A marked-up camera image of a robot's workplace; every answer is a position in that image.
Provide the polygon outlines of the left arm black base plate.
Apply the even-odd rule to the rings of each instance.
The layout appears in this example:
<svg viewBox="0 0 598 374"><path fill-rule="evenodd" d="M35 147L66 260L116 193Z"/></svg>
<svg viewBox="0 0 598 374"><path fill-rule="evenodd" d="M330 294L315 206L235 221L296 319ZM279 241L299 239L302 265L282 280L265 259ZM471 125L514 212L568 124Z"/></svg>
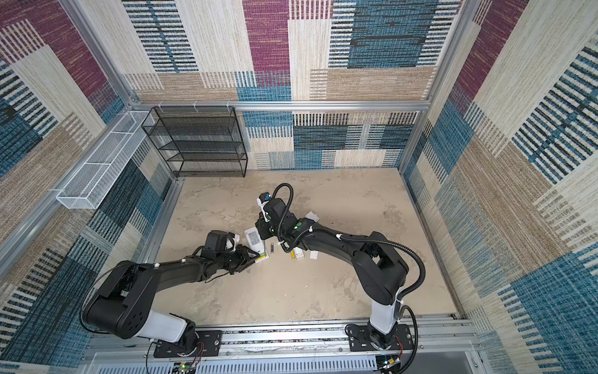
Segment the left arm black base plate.
<svg viewBox="0 0 598 374"><path fill-rule="evenodd" d="M219 355L222 330L197 330L185 333L177 342L158 341L153 358L199 358Z"/></svg>

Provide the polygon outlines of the small white battery cover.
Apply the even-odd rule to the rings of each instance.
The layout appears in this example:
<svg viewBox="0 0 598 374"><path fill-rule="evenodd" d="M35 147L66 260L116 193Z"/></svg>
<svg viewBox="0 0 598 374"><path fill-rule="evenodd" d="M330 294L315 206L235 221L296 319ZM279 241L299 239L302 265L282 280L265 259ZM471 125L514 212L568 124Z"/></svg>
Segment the small white battery cover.
<svg viewBox="0 0 598 374"><path fill-rule="evenodd" d="M319 216L317 214L315 214L314 212L310 211L305 215L306 218L313 220L314 222L318 222L319 221Z"/></svg>

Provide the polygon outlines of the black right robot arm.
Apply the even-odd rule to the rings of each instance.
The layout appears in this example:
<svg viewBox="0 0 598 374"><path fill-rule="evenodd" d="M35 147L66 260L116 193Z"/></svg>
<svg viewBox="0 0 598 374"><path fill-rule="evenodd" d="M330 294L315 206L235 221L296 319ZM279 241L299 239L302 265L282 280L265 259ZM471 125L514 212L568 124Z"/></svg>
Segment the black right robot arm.
<svg viewBox="0 0 598 374"><path fill-rule="evenodd" d="M276 237L286 252L293 249L322 252L349 263L361 287L372 301L368 321L369 341L378 350L387 350L396 341L397 298L405 285L409 267L384 235L348 235L309 218L296 218L280 198L263 193L255 226L264 240Z"/></svg>

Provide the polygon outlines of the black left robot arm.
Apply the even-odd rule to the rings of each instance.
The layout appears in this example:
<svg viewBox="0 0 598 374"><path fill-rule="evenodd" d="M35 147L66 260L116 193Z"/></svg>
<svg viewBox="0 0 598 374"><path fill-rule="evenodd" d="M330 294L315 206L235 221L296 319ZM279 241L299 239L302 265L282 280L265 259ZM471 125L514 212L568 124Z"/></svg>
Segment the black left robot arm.
<svg viewBox="0 0 598 374"><path fill-rule="evenodd" d="M238 235L211 231L204 245L180 260L124 260L107 273L103 284L84 305L82 322L121 339L193 342L193 322L152 310L156 294L179 285L208 281L217 271L240 273L259 257L258 252L239 242Z"/></svg>

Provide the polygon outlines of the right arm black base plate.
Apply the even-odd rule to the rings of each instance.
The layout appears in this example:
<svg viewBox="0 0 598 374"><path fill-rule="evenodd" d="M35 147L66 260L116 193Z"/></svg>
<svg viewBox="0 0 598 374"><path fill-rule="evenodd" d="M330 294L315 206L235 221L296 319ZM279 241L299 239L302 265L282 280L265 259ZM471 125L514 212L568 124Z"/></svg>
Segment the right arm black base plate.
<svg viewBox="0 0 598 374"><path fill-rule="evenodd" d="M414 333L406 324L395 324L392 330L381 333L370 324L347 324L344 328L352 352L404 351L414 348Z"/></svg>

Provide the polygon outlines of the white remote with grey screen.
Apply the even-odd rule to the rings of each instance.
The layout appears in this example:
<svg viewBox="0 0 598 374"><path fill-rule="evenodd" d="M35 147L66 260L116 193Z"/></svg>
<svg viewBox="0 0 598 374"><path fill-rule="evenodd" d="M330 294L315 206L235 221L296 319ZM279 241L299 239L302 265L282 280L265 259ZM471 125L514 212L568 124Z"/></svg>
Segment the white remote with grey screen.
<svg viewBox="0 0 598 374"><path fill-rule="evenodd" d="M261 239L257 228L250 228L244 231L249 248L258 254L255 260L266 252L265 242Z"/></svg>

